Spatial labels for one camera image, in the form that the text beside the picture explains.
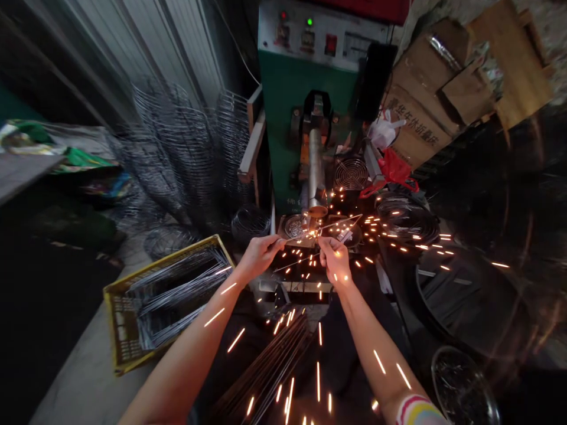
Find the plastic crate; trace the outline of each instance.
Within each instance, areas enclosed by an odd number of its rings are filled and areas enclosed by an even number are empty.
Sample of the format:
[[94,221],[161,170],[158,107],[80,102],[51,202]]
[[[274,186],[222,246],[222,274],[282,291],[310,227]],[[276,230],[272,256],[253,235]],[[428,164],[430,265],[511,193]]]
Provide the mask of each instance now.
[[138,325],[136,324],[136,313],[132,301],[127,297],[126,291],[130,286],[141,278],[150,275],[164,267],[169,266],[189,254],[204,249],[207,246],[219,246],[230,265],[235,267],[233,260],[224,247],[218,234],[203,239],[187,248],[183,248],[172,255],[162,258],[155,263],[138,270],[103,289],[108,320],[110,323],[110,340],[112,344],[112,357],[114,363],[114,374],[122,376],[145,363],[153,357],[163,354],[169,348],[173,340],[164,346],[148,352],[142,351],[138,341]]

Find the metal wall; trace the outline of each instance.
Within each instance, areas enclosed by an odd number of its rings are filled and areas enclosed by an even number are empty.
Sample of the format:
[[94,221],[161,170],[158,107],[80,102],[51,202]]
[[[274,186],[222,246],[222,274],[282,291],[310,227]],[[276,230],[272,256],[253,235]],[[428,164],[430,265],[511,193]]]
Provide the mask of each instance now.
[[179,84],[195,107],[240,91],[239,58],[211,1],[25,0],[123,122],[141,76]]

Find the cardboard box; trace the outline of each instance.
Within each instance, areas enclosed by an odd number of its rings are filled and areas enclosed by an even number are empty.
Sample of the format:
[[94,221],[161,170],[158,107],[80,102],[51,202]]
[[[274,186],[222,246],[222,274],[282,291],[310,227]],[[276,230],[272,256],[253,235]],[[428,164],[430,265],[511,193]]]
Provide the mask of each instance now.
[[429,113],[402,87],[392,86],[385,100],[390,109],[407,124],[392,144],[392,149],[415,170],[452,141]]
[[496,97],[481,72],[472,64],[442,89],[466,125],[494,110]]
[[434,34],[449,49],[460,65],[464,65],[471,51],[467,30],[459,23],[443,19],[427,29],[403,54],[392,74],[392,84],[411,93],[434,119],[438,126],[456,136],[464,128],[459,114],[444,98],[441,89],[451,81],[458,70],[451,68],[430,45],[427,37]]

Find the fan grille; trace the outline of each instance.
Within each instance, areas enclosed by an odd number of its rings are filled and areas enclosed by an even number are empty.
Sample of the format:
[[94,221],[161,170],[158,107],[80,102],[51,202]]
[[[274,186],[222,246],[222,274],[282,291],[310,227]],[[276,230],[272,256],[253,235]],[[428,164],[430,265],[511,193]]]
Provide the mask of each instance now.
[[335,185],[346,190],[362,190],[368,179],[366,164],[356,158],[337,161]]

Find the metal pipe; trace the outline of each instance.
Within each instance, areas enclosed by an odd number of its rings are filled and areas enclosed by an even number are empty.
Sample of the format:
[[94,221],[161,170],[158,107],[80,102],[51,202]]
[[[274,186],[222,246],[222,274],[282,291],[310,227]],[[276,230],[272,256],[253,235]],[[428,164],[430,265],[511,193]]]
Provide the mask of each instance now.
[[311,217],[325,217],[328,213],[325,196],[325,176],[321,160],[321,130],[309,132],[309,187],[308,214]]

